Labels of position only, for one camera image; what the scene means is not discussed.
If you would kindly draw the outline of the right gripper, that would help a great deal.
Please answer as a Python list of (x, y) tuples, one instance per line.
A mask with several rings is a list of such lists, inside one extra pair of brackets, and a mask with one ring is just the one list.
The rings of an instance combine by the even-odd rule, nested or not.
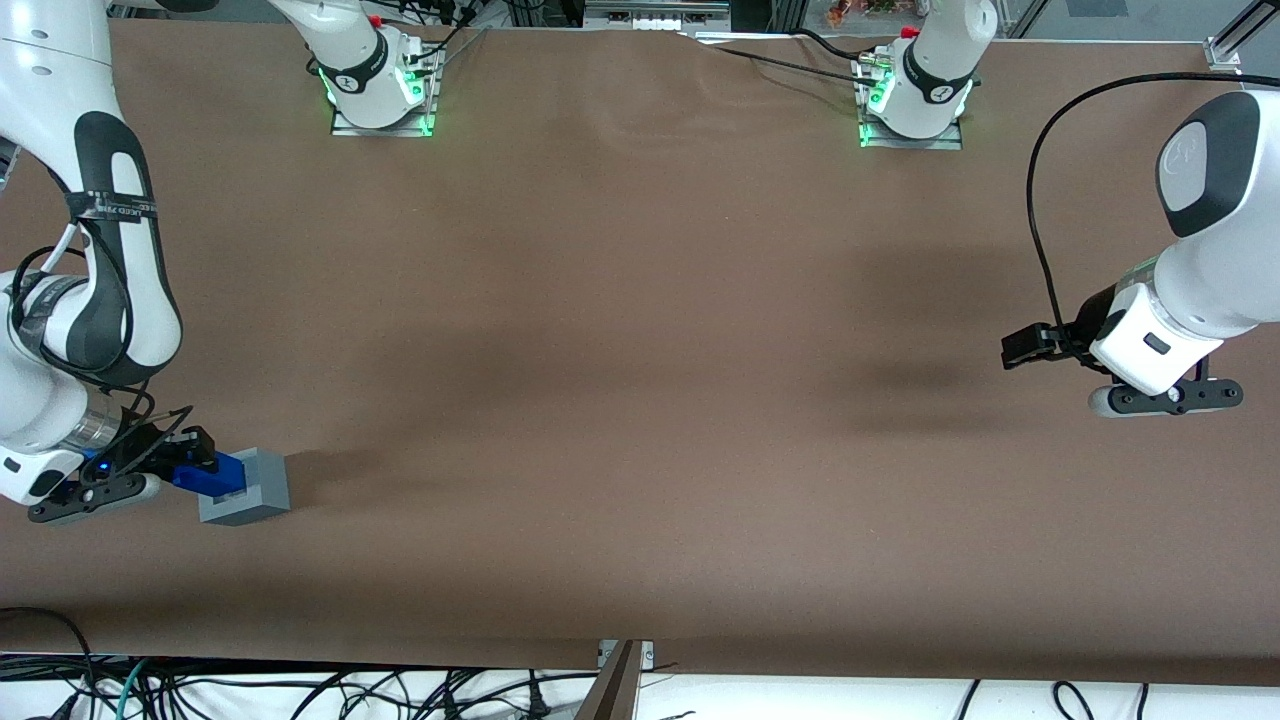
[(106, 425), (45, 448), (15, 432), (4, 434), (3, 496), (18, 503), (134, 503), (155, 497), (160, 480), (173, 483), (177, 468), (218, 470), (212, 437), (202, 427), (187, 427), (165, 439), (163, 461), (150, 462), (150, 474), (116, 474), (123, 462), (102, 452), (118, 434), (116, 427)]

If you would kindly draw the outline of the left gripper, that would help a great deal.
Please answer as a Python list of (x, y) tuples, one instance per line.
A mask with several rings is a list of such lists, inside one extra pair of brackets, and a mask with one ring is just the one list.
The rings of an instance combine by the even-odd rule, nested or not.
[[(1170, 389), (1221, 340), (1192, 332), (1169, 315), (1151, 283), (1112, 284), (1083, 302), (1075, 338), (1106, 372), (1156, 396)], [(1057, 325), (1027, 325), (1004, 337), (1004, 370), (1075, 360)]]

